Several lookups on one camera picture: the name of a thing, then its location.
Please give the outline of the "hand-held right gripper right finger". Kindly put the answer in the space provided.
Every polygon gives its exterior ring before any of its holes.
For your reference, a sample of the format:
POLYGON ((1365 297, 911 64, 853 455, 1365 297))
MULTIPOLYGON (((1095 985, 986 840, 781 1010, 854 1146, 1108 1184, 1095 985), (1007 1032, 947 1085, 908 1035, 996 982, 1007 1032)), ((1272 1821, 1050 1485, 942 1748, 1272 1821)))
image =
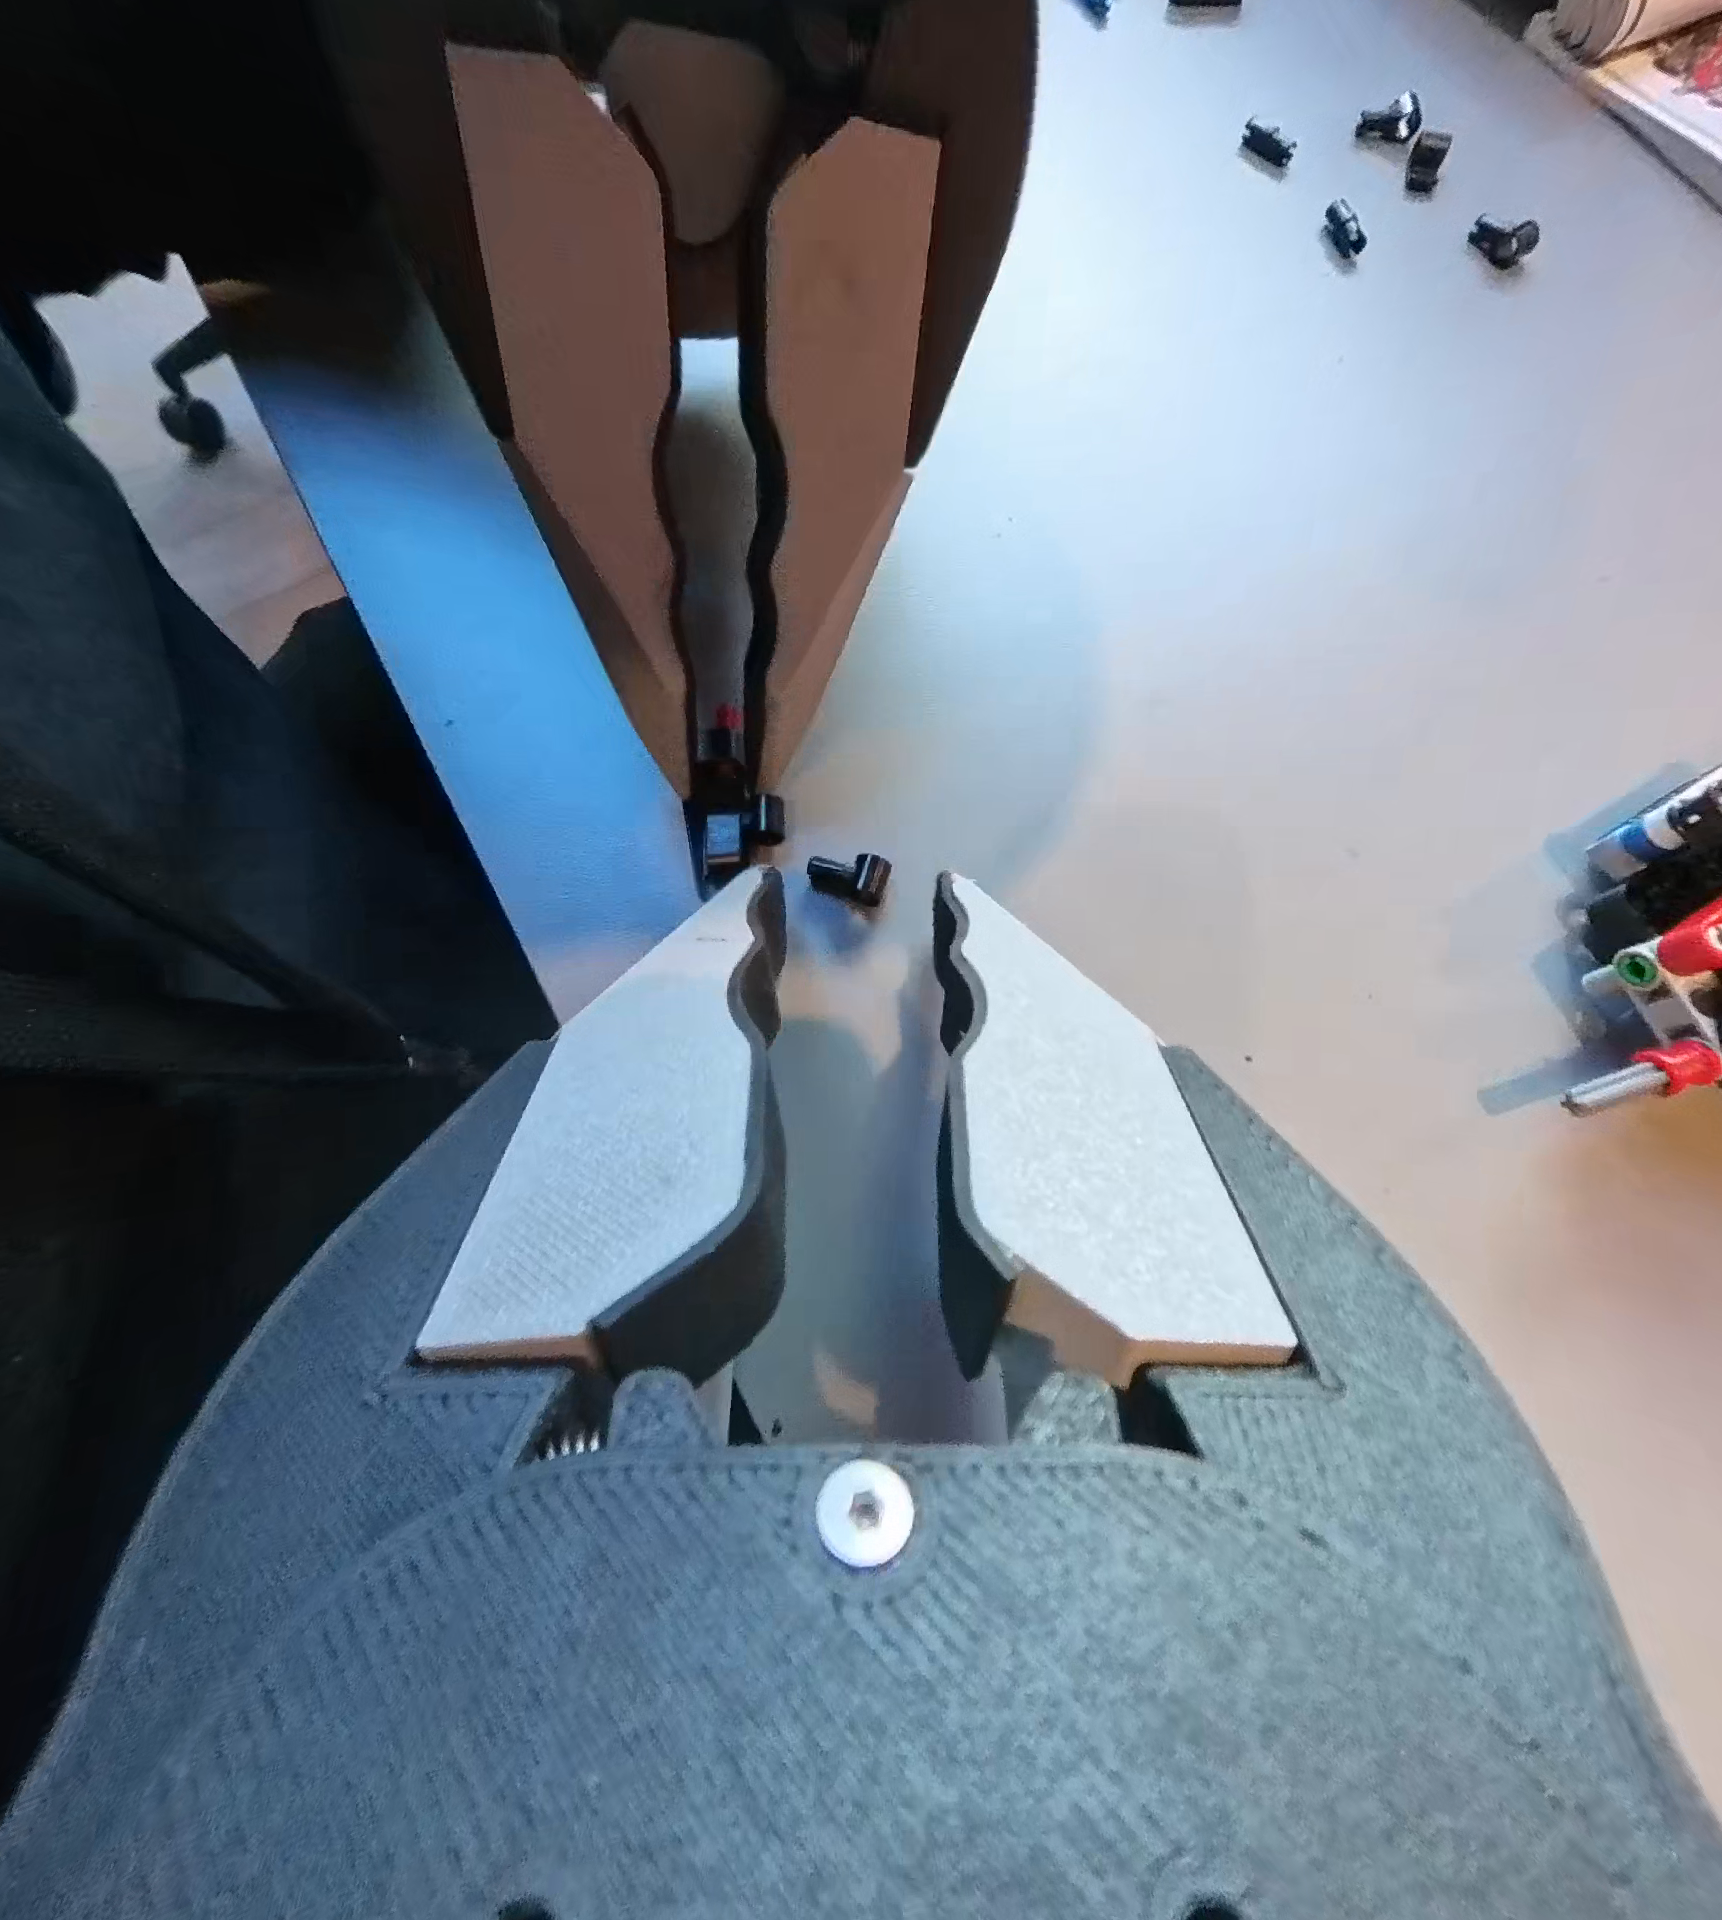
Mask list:
POLYGON ((1300 1336, 1158 1035, 965 875, 933 903, 942 988, 940 1297, 981 1379, 1281 1371, 1300 1336))

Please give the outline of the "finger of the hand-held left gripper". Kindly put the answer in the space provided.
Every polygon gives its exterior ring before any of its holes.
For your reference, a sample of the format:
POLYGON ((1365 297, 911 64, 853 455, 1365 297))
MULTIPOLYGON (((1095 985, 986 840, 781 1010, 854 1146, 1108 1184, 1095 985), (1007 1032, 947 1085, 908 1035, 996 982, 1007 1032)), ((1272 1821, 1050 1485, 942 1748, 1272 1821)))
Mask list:
POLYGON ((753 235, 744 716, 763 785, 810 732, 912 487, 939 171, 935 138, 850 117, 789 166, 753 235))
POLYGON ((665 781, 691 788, 660 181, 565 61, 450 42, 447 68, 508 393, 504 457, 629 723, 665 781))

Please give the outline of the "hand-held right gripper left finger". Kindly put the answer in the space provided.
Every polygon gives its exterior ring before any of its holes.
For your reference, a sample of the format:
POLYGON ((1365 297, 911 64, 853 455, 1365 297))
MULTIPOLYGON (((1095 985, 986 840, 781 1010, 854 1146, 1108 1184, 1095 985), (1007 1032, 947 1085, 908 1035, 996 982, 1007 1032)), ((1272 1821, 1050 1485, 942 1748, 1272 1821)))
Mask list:
POLYGON ((553 1042, 416 1333, 432 1368, 726 1397, 784 1286, 784 885, 750 869, 553 1042))

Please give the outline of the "black hinged brick piece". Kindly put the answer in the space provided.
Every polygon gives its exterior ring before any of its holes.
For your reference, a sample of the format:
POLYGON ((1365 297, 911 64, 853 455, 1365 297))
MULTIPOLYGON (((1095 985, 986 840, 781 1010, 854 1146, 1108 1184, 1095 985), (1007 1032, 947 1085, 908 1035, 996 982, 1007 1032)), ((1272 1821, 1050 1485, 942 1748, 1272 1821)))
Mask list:
POLYGON ((779 795, 779 791, 760 786, 746 744, 746 724, 743 712, 741 758, 708 758, 703 747, 703 735, 696 741, 696 753, 691 765, 689 796, 685 800, 685 820, 692 865, 701 895, 707 898, 735 880, 763 853, 775 847, 753 847, 744 837, 744 810, 757 795, 779 795))

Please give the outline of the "grey desk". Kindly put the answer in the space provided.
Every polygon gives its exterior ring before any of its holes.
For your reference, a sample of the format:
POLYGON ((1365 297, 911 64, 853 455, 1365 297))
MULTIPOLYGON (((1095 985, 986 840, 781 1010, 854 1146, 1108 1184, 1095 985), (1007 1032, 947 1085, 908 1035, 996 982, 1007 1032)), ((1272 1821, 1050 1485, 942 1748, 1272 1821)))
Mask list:
POLYGON ((965 875, 1450 1308, 1722 1819, 1722 1096, 1561 1109, 1605 1060, 1579 855, 1721 756, 1722 219, 1465 5, 1045 5, 1003 273, 784 781, 795 1268, 754 1419, 1000 1429, 937 1298, 965 875), (1354 142, 1407 88, 1452 134, 1428 204, 1354 142), (1483 214, 1538 251, 1493 271, 1483 214), (859 853, 874 913, 807 878, 859 853))

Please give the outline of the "person's left hand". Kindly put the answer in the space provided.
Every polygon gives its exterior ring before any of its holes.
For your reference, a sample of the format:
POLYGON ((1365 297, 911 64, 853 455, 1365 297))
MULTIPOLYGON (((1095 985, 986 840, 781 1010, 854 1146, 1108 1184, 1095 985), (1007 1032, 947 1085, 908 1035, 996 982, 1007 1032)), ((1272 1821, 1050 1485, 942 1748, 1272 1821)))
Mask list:
POLYGON ((736 340, 743 318, 743 235, 735 228, 707 244, 673 240, 665 265, 673 337, 736 340))

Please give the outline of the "black office chair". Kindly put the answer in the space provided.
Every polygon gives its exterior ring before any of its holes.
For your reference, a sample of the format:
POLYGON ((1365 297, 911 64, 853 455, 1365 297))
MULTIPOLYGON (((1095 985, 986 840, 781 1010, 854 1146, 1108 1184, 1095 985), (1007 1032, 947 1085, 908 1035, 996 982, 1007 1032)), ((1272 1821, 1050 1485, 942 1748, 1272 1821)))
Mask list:
POLYGON ((203 378, 230 359, 230 329, 272 294, 268 277, 200 277, 173 253, 158 275, 118 273, 89 292, 35 299, 37 344, 49 355, 49 388, 59 418, 84 421, 90 381, 81 355, 87 329, 94 338, 128 340, 126 373, 144 375, 158 433, 195 466, 213 466, 233 444, 223 407, 203 378))

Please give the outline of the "cluster of black connector pieces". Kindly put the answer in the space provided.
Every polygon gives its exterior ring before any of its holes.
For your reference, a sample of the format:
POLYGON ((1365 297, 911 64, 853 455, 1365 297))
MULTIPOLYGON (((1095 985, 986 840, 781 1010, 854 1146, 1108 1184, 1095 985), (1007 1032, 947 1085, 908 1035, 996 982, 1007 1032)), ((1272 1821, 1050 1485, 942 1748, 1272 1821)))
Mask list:
MULTIPOLYGON (((1431 204, 1440 197, 1452 134, 1431 122, 1414 88, 1399 93, 1384 106, 1362 108, 1353 138, 1362 149, 1402 156, 1401 192, 1407 204, 1431 204)), ((1285 176, 1298 151, 1300 142, 1276 122, 1251 117, 1241 126, 1238 152, 1272 176, 1285 176)), ((1320 235, 1329 257, 1347 271, 1359 267, 1368 251, 1362 216, 1347 198, 1324 206, 1320 235)), ((1484 212, 1470 223, 1467 246, 1494 273, 1512 275, 1540 251, 1543 238, 1544 228, 1535 219, 1503 221, 1484 212)))

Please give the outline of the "open instruction book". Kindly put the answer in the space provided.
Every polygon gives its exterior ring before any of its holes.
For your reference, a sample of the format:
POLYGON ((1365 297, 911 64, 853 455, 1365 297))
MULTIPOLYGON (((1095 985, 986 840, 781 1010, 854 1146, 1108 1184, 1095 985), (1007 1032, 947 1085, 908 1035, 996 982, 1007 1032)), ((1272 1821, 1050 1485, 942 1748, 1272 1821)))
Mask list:
POLYGON ((1722 212, 1722 3, 1483 11, 1722 212))

